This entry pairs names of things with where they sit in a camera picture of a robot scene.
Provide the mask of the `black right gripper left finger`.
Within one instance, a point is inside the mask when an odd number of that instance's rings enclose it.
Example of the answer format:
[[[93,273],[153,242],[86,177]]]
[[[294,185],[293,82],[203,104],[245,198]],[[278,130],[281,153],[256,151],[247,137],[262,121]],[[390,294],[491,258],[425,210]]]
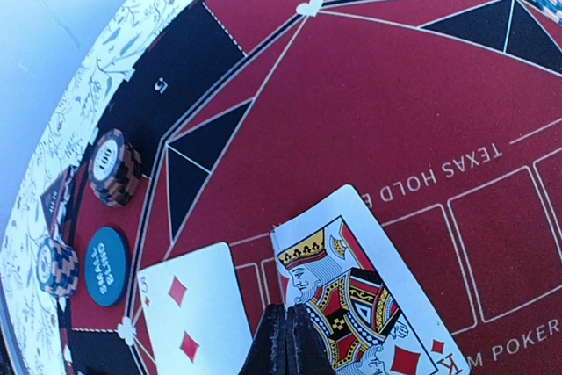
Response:
[[[285,307],[268,305],[239,375],[286,373]]]

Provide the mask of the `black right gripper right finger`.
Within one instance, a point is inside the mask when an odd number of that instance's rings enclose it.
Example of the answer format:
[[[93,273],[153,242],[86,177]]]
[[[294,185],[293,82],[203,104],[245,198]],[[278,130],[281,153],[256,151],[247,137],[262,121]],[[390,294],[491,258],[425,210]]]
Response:
[[[287,311],[287,373],[334,374],[326,352],[311,322],[306,306],[291,306]]]

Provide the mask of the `king of diamonds card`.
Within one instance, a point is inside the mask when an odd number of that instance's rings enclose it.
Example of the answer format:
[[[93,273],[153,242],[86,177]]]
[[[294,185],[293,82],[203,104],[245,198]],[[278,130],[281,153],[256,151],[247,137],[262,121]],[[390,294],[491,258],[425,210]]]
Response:
[[[285,304],[306,307],[337,374],[467,374],[428,296],[350,184],[270,235]]]

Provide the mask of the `blue small blind button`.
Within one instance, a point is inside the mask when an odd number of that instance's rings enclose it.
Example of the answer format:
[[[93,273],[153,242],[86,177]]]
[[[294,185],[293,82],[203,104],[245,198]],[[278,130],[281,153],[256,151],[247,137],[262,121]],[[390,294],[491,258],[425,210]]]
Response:
[[[85,255],[84,279],[93,301],[101,307],[116,305],[125,293],[130,251],[124,235],[101,227],[92,236]]]

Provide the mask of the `red black chip stack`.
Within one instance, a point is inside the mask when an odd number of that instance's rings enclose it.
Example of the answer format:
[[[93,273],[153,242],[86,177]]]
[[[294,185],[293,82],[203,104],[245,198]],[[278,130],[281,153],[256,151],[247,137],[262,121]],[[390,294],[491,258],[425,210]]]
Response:
[[[90,188],[106,206],[125,206],[141,181],[141,155],[118,128],[97,142],[89,161]]]

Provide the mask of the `floral white table cloth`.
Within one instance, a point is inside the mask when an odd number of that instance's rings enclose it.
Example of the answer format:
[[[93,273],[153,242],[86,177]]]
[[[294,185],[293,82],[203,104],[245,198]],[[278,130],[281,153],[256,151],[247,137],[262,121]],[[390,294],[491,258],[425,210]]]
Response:
[[[57,302],[42,292],[36,254],[47,238],[40,194],[93,139],[105,107],[133,65],[166,26],[194,0],[126,0],[97,37],[63,92],[40,137],[1,231],[1,328],[17,374],[63,374]]]

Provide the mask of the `red black triangular card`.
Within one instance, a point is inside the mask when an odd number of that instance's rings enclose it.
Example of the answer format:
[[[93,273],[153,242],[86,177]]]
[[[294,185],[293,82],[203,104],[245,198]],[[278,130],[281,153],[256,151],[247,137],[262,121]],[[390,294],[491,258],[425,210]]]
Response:
[[[48,235],[52,238],[58,235],[64,221],[77,171],[77,166],[69,165],[40,195]]]

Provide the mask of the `round red black poker mat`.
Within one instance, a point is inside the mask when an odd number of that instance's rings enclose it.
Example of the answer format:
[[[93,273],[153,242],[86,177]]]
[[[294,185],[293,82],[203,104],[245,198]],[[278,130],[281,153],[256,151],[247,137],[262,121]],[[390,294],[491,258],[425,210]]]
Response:
[[[140,152],[63,240],[132,271],[230,245],[249,324],[282,298],[270,230],[353,185],[474,374],[561,371],[561,29],[534,0],[196,0],[97,126]]]

